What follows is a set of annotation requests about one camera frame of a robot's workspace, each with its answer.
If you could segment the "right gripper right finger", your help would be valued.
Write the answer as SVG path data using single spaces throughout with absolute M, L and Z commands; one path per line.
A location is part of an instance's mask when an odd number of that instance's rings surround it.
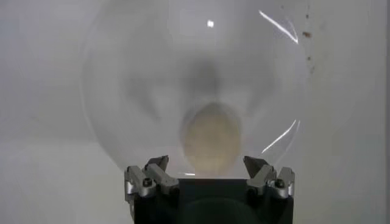
M 266 160 L 251 156 L 245 156 L 243 162 L 250 176 L 246 184 L 255 190 L 255 195 L 270 194 L 281 200 L 294 196 L 295 173 L 291 168 L 282 167 L 277 173 Z

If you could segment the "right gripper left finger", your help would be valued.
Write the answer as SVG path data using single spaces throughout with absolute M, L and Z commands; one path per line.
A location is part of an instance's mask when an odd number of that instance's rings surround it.
M 169 156 L 151 158 L 141 169 L 129 166 L 124 171 L 125 201 L 133 203 L 136 198 L 152 198 L 158 192 L 176 197 L 179 195 L 179 180 L 169 176 L 165 171 Z

